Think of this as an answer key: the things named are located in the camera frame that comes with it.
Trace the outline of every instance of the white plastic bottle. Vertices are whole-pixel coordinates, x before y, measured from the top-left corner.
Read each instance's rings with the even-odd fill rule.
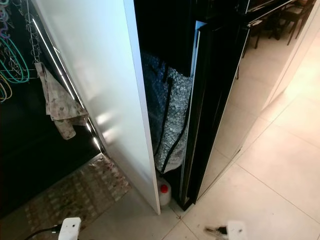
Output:
[[[160,206],[164,207],[168,205],[171,201],[171,186],[163,178],[159,178],[157,181],[157,184],[158,184]]]

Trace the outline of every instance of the hanging towel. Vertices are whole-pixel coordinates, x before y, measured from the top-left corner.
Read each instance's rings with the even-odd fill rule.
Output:
[[[88,112],[71,97],[42,62],[34,65],[42,83],[46,114],[51,116],[65,140],[73,138],[76,135],[73,125],[85,126]]]

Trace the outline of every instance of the white door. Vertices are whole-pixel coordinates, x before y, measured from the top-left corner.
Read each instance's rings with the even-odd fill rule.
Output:
[[[160,214],[133,0],[33,0],[105,148]]]

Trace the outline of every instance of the floor mat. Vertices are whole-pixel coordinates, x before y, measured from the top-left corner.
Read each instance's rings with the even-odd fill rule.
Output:
[[[27,203],[25,212],[30,230],[50,228],[70,217],[81,218],[82,230],[130,188],[115,164],[99,155]],[[51,240],[58,236],[41,233],[36,239]]]

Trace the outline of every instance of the red bottle cap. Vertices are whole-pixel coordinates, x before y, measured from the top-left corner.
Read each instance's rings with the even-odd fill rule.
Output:
[[[161,185],[160,191],[161,191],[163,194],[167,193],[168,190],[169,190],[169,188],[168,188],[167,185],[165,185],[165,184],[162,184],[162,185]]]

